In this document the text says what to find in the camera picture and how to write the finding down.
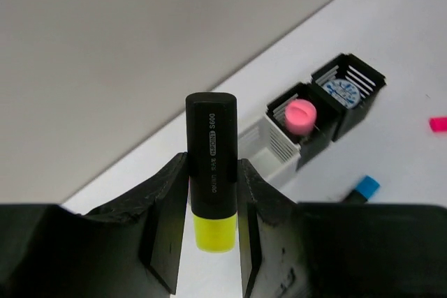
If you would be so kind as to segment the blue glue bottle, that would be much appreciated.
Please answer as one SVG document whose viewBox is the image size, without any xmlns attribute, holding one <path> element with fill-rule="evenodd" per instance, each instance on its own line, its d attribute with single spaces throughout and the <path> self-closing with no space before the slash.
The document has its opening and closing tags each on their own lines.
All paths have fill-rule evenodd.
<svg viewBox="0 0 447 298">
<path fill-rule="evenodd" d="M 334 79 L 326 82 L 322 88 L 347 109 L 356 107 L 361 99 L 359 88 L 348 80 Z"/>
</svg>

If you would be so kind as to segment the pink highlighter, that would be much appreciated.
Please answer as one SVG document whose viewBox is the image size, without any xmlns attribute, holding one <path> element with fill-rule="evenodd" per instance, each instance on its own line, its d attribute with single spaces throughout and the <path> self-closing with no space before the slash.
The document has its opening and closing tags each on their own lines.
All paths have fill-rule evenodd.
<svg viewBox="0 0 447 298">
<path fill-rule="evenodd" d="M 430 117 L 429 126 L 433 133 L 445 133 L 447 131 L 447 116 Z"/>
</svg>

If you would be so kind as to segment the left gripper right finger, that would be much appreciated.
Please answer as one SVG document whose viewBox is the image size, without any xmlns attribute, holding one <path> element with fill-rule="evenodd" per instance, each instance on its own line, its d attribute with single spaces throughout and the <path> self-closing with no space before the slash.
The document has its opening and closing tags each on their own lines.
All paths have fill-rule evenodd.
<svg viewBox="0 0 447 298">
<path fill-rule="evenodd" d="M 244 297 L 445 297 L 446 209 L 294 202 L 238 163 Z"/>
</svg>

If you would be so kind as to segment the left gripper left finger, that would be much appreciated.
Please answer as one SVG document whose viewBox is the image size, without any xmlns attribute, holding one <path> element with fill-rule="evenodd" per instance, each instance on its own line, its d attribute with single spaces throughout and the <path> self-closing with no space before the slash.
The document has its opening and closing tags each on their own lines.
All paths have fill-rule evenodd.
<svg viewBox="0 0 447 298">
<path fill-rule="evenodd" d="M 84 215 L 58 204 L 3 204 L 1 296 L 175 294 L 187 193 L 187 157 L 179 153 Z"/>
</svg>

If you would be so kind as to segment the yellow highlighter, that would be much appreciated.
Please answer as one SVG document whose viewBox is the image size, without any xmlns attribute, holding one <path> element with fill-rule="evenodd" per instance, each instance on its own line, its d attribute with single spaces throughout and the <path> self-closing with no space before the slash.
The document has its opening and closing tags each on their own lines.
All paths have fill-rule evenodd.
<svg viewBox="0 0 447 298">
<path fill-rule="evenodd" d="M 198 92 L 186 97 L 191 210 L 197 247 L 225 253 L 237 225 L 237 99 Z"/>
</svg>

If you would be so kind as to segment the blue highlighter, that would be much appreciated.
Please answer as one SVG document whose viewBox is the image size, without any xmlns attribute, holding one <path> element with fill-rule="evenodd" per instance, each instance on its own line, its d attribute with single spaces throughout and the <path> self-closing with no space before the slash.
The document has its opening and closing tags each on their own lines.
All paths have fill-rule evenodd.
<svg viewBox="0 0 447 298">
<path fill-rule="evenodd" d="M 365 204 L 379 190 L 380 183 L 365 175 L 342 199 L 342 203 Z"/>
</svg>

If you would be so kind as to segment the pink cap glue bottle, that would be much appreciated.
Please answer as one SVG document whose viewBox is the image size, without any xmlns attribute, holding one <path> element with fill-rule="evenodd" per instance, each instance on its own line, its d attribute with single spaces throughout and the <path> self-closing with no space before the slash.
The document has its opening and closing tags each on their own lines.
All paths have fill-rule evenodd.
<svg viewBox="0 0 447 298">
<path fill-rule="evenodd" d="M 314 129 L 317 111 L 310 101 L 295 99 L 286 106 L 284 116 L 287 131 L 294 135 L 306 136 Z"/>
</svg>

